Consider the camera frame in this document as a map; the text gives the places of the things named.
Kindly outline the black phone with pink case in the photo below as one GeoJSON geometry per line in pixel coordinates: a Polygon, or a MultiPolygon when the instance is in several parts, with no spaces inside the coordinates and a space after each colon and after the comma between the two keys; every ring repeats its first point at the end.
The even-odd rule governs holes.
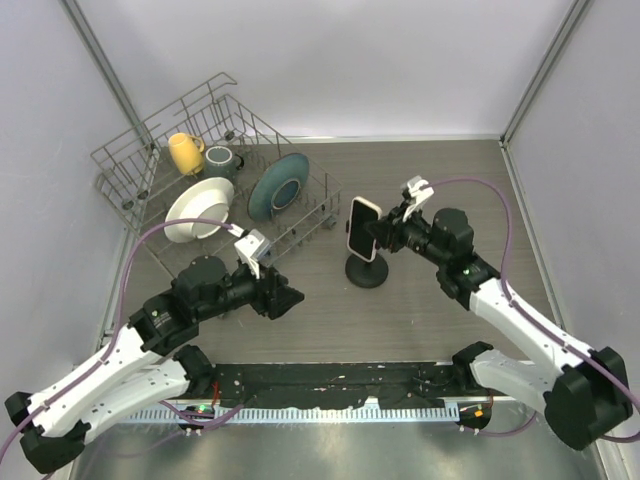
{"type": "Polygon", "coordinates": [[[376,240],[367,231],[366,225],[382,217],[382,209],[361,196],[351,201],[347,227],[347,249],[357,258],[372,262],[376,257],[376,240]]]}

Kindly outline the black phone stand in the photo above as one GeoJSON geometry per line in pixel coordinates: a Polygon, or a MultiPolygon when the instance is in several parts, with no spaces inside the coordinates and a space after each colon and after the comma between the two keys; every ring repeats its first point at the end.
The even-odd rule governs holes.
{"type": "Polygon", "coordinates": [[[386,259],[377,253],[372,262],[365,262],[349,251],[345,261],[345,275],[355,286],[364,289],[373,289],[381,286],[388,278],[389,266],[386,259]]]}

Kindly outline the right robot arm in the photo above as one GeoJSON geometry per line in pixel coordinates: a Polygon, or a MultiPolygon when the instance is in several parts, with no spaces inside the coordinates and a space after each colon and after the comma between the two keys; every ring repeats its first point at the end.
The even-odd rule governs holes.
{"type": "Polygon", "coordinates": [[[436,265],[441,289],[529,359],[523,363],[478,342],[461,352],[463,363],[451,371],[457,391],[472,395],[487,388],[512,397],[542,414],[574,450],[608,438],[632,416],[635,401],[622,357],[573,338],[517,295],[475,252],[474,231],[463,211],[444,208],[427,222],[418,212],[394,209],[364,227],[380,247],[407,248],[436,265]]]}

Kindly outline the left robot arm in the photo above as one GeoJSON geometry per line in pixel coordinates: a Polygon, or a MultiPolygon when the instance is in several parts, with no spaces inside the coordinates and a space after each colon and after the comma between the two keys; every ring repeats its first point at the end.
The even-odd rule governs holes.
{"type": "Polygon", "coordinates": [[[240,263],[228,272],[200,256],[132,314],[100,351],[46,389],[16,392],[5,401],[28,462],[50,474],[78,457],[117,421],[152,403],[205,397],[215,373],[191,341],[200,323],[250,306],[277,319],[305,296],[273,267],[257,273],[240,263]]]}

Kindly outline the blue ceramic plate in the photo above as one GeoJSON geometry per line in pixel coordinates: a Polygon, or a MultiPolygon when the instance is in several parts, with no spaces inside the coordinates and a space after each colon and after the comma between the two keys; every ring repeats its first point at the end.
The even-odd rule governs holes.
{"type": "Polygon", "coordinates": [[[251,191],[247,203],[249,218],[264,222],[286,210],[305,187],[309,171],[309,158],[302,153],[287,154],[275,161],[251,191]]]}

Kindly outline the white plate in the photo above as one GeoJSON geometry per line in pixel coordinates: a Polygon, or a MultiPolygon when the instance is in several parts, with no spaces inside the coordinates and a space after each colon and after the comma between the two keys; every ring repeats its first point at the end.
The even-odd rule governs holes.
{"type": "MultiPolygon", "coordinates": [[[[216,220],[225,223],[234,197],[233,184],[220,177],[202,180],[183,192],[170,207],[165,221],[186,218],[216,220]]],[[[174,243],[206,239],[221,226],[208,223],[181,223],[166,226],[165,236],[174,243]]]]}

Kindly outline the dark grey mug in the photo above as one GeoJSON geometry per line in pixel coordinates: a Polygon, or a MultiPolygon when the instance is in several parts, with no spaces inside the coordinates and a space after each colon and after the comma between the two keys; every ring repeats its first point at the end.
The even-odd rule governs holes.
{"type": "Polygon", "coordinates": [[[212,146],[204,154],[204,176],[206,178],[220,177],[234,183],[244,165],[244,158],[228,147],[212,146]]]}

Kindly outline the yellow mug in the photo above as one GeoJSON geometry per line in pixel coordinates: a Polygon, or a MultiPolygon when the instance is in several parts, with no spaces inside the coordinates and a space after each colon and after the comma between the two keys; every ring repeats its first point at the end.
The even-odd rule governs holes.
{"type": "Polygon", "coordinates": [[[174,165],[182,175],[196,175],[204,168],[204,141],[197,136],[179,132],[168,140],[174,165]]]}

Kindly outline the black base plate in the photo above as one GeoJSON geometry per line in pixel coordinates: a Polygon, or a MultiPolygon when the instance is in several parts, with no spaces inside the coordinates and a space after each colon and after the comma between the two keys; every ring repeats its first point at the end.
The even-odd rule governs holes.
{"type": "Polygon", "coordinates": [[[369,398],[383,409],[430,408],[489,393],[460,368],[436,362],[219,363],[200,392],[223,407],[301,410],[358,409],[369,398]]]}

